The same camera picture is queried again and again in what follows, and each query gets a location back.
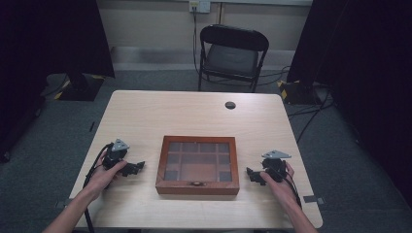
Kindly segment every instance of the chair seat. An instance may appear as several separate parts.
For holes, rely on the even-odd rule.
[[[254,78],[258,52],[212,45],[204,62],[204,70]]]

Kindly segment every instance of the human hand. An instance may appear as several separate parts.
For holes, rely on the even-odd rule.
[[[288,162],[286,162],[286,168],[287,172],[289,173],[289,176],[287,176],[286,179],[292,183],[294,170]],[[260,172],[260,176],[267,182],[273,195],[280,202],[281,206],[284,209],[287,207],[287,205],[293,202],[297,205],[294,193],[287,182],[281,181],[280,183],[277,183],[269,176],[269,174],[265,172]]]
[[[109,183],[116,178],[116,173],[123,168],[127,162],[125,160],[117,163],[113,168],[105,170],[102,165],[103,158],[106,152],[103,152],[96,163],[96,168],[91,175],[90,181],[88,182],[85,190],[91,195],[92,200],[95,200],[101,191],[109,185]]]

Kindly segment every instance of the chair backrest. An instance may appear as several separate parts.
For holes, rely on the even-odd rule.
[[[267,51],[269,41],[255,30],[213,24],[200,32],[200,41],[208,44],[232,47],[243,50]]]

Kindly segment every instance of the table top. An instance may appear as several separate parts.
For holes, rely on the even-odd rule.
[[[234,102],[233,110],[225,103]],[[235,137],[240,190],[236,196],[159,195],[155,189],[164,135]],[[261,171],[261,155],[279,150],[295,170],[303,212],[323,220],[280,96],[275,94],[118,90],[110,99],[71,198],[82,189],[100,150],[117,138],[130,145],[125,159],[146,161],[138,175],[119,177],[89,206],[95,227],[163,229],[292,228],[268,186],[251,183],[246,167]],[[77,227],[86,227],[81,218]]]

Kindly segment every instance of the wrist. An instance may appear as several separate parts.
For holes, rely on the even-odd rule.
[[[281,202],[281,206],[282,209],[287,213],[295,211],[296,209],[300,210],[299,205],[293,198],[287,198],[285,201]]]
[[[99,193],[96,193],[92,188],[86,186],[83,188],[76,197],[82,199],[83,201],[90,204],[93,200],[95,200],[99,196]]]

